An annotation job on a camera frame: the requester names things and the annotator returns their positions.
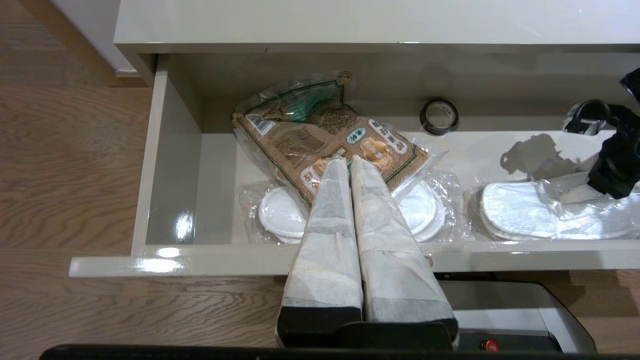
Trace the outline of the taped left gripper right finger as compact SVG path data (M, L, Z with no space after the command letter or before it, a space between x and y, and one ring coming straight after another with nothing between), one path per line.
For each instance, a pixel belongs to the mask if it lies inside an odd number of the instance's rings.
M365 317L375 324L443 325L458 347L460 328L450 301L418 247L377 167L355 155L350 166Z

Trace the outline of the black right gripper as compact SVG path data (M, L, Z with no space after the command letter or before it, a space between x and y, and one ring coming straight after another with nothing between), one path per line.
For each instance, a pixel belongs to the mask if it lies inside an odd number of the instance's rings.
M589 186L614 199L630 196L640 179L640 117L624 105L608 105L615 133L602 143L589 172Z

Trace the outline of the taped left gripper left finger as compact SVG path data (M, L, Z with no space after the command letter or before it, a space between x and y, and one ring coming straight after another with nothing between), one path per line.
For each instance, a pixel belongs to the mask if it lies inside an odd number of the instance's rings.
M282 347L334 347L362 321L363 291L350 174L327 162L288 277L276 323Z

